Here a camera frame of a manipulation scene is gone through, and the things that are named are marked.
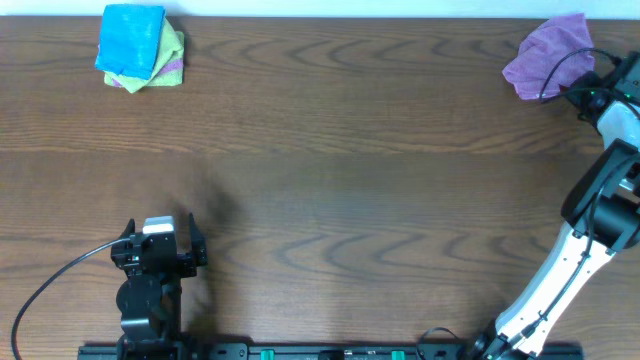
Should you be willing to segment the purple microfiber cloth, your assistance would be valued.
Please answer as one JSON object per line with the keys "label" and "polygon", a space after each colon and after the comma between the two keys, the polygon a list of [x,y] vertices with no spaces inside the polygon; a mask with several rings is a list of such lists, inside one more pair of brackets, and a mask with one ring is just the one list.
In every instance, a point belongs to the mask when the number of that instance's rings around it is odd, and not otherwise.
{"label": "purple microfiber cloth", "polygon": [[558,67],[542,90],[554,66],[569,53],[592,47],[583,13],[553,17],[523,40],[517,56],[502,74],[522,100],[535,100],[540,93],[544,98],[552,97],[558,95],[562,87],[569,87],[580,76],[592,71],[595,59],[589,52],[571,56]]}

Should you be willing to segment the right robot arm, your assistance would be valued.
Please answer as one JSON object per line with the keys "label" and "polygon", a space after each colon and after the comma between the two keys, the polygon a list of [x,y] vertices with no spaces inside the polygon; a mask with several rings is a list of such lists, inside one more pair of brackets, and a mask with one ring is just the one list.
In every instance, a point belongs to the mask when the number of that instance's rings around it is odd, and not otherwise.
{"label": "right robot arm", "polygon": [[610,60],[610,73],[589,71],[561,94],[602,137],[604,151],[564,200],[546,260],[462,359],[584,356],[578,345],[547,344],[550,330],[598,270],[639,243],[639,54]]}

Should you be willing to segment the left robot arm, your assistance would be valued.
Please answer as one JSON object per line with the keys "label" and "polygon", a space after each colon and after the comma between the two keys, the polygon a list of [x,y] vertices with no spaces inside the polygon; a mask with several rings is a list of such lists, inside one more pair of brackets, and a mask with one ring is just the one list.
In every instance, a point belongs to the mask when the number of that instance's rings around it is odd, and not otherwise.
{"label": "left robot arm", "polygon": [[123,335],[118,359],[190,359],[194,340],[181,331],[181,280],[208,264],[206,239],[188,217],[191,250],[179,253],[174,218],[153,217],[135,230],[130,220],[111,247],[111,260],[126,281],[116,295]]}

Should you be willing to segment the purple folded cloth in stack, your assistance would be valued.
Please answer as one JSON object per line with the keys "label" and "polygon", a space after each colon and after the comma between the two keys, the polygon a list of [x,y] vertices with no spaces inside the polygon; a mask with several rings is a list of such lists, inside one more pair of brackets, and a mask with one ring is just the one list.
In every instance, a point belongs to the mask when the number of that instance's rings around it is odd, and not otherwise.
{"label": "purple folded cloth in stack", "polygon": [[182,58],[168,62],[150,80],[150,87],[177,86],[183,81],[184,62]]}

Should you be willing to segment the green folded cloth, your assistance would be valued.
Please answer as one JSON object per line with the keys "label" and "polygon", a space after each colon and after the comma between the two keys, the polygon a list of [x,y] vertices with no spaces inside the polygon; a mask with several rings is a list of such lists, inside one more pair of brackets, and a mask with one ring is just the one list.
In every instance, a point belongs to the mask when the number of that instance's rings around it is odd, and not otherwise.
{"label": "green folded cloth", "polygon": [[124,88],[129,93],[133,94],[139,90],[150,87],[148,83],[159,72],[159,70],[165,66],[168,62],[183,59],[184,62],[184,34],[180,31],[176,31],[167,19],[164,19],[162,33],[159,40],[158,53],[156,56],[156,62],[152,70],[151,78],[148,80],[128,77],[124,75],[116,75],[114,73],[104,73],[104,84],[116,87]]}

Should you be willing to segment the blue folded cloth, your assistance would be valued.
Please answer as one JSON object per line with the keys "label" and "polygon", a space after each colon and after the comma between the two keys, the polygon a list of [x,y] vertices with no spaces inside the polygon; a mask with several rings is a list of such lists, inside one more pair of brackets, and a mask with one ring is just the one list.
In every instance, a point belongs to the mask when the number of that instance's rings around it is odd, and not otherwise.
{"label": "blue folded cloth", "polygon": [[95,68],[148,80],[158,53],[165,8],[110,4],[104,9]]}

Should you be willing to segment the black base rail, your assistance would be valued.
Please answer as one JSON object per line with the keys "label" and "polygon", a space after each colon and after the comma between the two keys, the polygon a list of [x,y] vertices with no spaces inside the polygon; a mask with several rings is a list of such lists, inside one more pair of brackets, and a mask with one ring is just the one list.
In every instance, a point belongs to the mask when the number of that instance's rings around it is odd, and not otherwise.
{"label": "black base rail", "polygon": [[295,346],[207,344],[199,349],[135,350],[126,345],[87,345],[78,349],[78,360],[169,359],[169,360],[458,360],[464,346],[431,343],[419,346]]}

